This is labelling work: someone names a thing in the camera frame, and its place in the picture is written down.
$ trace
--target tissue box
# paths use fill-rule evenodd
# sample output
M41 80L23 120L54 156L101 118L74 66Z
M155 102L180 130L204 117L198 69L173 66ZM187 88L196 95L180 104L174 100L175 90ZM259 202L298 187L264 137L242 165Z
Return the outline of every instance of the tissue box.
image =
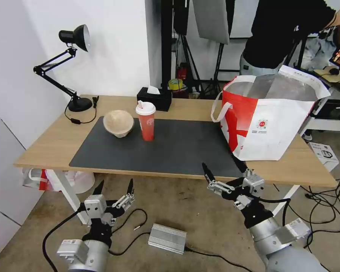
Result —
M147 87L143 87L137 94L137 100L144 102L151 102L155 105L156 110L168 111L171 105L172 93L171 91L163 92L159 89L160 94L147 93Z
M308 145L329 172L339 164L339 160L329 145L313 142L309 142Z

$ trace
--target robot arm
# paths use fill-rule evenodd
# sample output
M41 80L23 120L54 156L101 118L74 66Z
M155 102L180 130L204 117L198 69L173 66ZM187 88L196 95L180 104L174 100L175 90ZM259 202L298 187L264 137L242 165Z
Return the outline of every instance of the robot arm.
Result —
M244 225L252 234L254 247L266 266L267 272L324 272L326 271L309 251L292 247L291 244L309 233L308 226L301 220L279 226L271 211L260 203L264 180L247 169L244 177L222 183L203 163L208 189L234 206L244 216Z
M111 247L112 227L118 217L131 206L134 198L133 180L127 193L119 200L105 200L101 194L104 182L94 190L85 201L84 206L89 217L90 231L81 240L63 240L57 255L69 263L68 271L106 271L108 250Z

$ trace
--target lamp arm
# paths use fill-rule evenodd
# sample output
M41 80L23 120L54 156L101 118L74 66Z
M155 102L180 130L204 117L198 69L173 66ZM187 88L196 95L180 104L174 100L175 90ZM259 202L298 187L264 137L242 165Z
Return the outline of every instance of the lamp arm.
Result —
M68 94L69 96L71 96L73 98L73 100L75 101L76 98L78 98L77 93L73 92L71 90L69 90L68 88L66 88L65 86L61 85L60 83L58 83L57 81L55 81L54 79L52 79L51 77L49 77L48 75L46 75L46 72L49 70L52 70L53 68L61 65L62 63L74 58L76 56L76 51L77 49L75 49L74 47L70 47L68 48L66 51L64 51L63 53L55 56L54 58L51 58L50 60L48 60L47 62L44 62L38 66L34 67L34 73L36 73L37 75L41 76L42 78L44 78L45 80L47 80L48 82L52 83L54 86L56 86L57 88L61 89L63 92L65 92L66 94ZM58 63L52 63L52 61L56 60L57 58L60 58L61 56L65 55L69 53L71 56L62 60L61 62Z

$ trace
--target white cup lid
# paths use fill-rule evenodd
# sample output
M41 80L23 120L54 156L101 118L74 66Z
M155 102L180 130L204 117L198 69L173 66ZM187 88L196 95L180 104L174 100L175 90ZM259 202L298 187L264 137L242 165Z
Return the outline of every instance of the white cup lid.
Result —
M139 105L136 107L136 113L139 115L151 115L156 112L156 107L154 104L151 102L142 102L138 101L141 105L142 108L140 108Z

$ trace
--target white box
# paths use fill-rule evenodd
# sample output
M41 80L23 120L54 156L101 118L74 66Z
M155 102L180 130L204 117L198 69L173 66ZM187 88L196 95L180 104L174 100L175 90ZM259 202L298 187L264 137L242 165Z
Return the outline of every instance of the white box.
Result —
M309 142L308 146L329 172L339 164L339 160L329 145Z

